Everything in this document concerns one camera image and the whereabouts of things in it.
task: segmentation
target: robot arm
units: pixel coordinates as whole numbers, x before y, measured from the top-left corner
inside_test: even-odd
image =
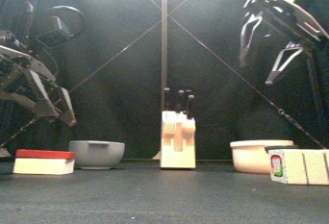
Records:
[[[13,100],[48,121],[58,118],[68,126],[76,124],[68,91],[57,86],[41,62],[0,45],[0,71],[0,98]]]

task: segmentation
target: black backdrop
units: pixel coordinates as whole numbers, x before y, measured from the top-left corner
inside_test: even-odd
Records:
[[[124,142],[124,158],[151,158],[159,150],[160,135],[161,0],[29,1],[34,6],[30,37],[42,32],[45,8],[72,6],[84,14],[82,35],[49,50],[60,69],[57,83],[70,91],[78,123],[68,128],[60,121],[40,120],[10,141],[10,152],[17,148],[65,150],[69,140],[92,139]],[[191,89],[195,95],[199,160],[230,159],[228,142],[242,139],[292,139],[302,148],[318,148],[236,73],[296,119],[304,130],[322,136],[304,62],[275,86],[263,85],[287,39],[275,35],[264,40],[255,66],[239,68],[244,2],[168,0],[168,87],[173,92]],[[327,29],[325,0],[315,0],[311,13]],[[0,30],[10,30],[18,36],[25,17],[24,0],[1,0],[0,16]],[[73,17],[68,16],[65,22],[73,30],[78,27]],[[53,70],[49,56],[41,54],[40,57]],[[326,83],[322,88],[327,93]],[[2,102],[2,140],[33,117],[18,105],[9,112],[9,106]]]

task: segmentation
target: knife handle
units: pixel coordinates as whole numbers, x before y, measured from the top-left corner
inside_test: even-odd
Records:
[[[181,109],[183,109],[183,101],[184,101],[184,92],[180,89],[179,90],[179,95],[177,95],[177,101],[176,101],[176,106],[175,106],[175,112],[180,113]]]
[[[188,102],[188,96],[191,95],[191,90],[187,89],[184,91],[184,114],[187,113],[187,102]]]
[[[192,118],[192,114],[191,114],[192,103],[193,103],[193,95],[188,95],[187,105],[185,105],[185,116],[188,120]]]
[[[164,88],[164,111],[169,110],[169,88]]]

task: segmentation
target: small box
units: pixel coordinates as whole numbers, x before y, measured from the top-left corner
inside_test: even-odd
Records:
[[[307,175],[302,150],[279,149],[268,151],[271,180],[292,185],[306,185]]]
[[[74,152],[16,150],[16,174],[61,175],[73,172]]]

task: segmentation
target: diagonal wire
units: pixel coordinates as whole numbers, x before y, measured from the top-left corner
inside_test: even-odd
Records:
[[[74,89],[92,77],[95,74],[109,64],[113,59],[129,48],[132,44],[135,44],[141,37],[157,26],[160,21],[157,21],[133,40],[132,42],[100,65],[100,67],[77,83],[77,85],[69,90],[69,93],[74,91]]]

